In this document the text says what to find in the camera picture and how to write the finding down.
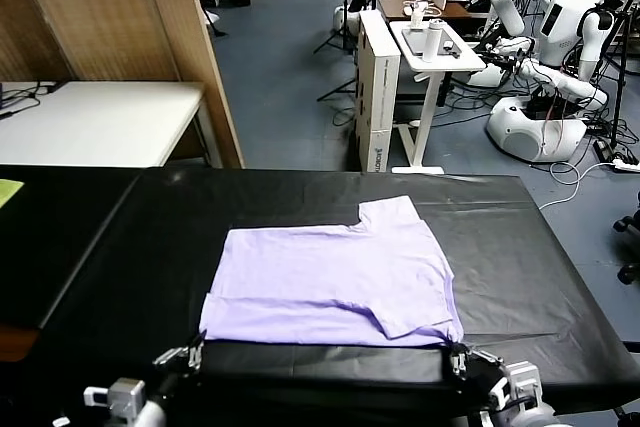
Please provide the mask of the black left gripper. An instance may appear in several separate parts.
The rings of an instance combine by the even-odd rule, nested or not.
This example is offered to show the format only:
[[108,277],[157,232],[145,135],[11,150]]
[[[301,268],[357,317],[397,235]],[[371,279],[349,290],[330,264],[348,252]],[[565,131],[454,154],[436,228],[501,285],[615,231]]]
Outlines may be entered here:
[[[202,349],[206,331],[198,332],[188,343],[188,347],[173,347],[153,361],[160,377],[159,384],[149,395],[149,401],[157,405],[169,405],[186,386],[197,379],[202,364]],[[172,362],[188,356],[188,364],[169,366]]]

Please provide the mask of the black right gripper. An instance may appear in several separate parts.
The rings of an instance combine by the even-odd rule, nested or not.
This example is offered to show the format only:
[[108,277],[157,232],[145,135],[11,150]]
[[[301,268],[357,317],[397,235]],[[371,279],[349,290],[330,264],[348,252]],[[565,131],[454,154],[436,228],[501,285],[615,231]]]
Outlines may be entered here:
[[503,358],[459,342],[448,344],[451,372],[461,378],[462,392],[474,402],[504,402],[506,371]]

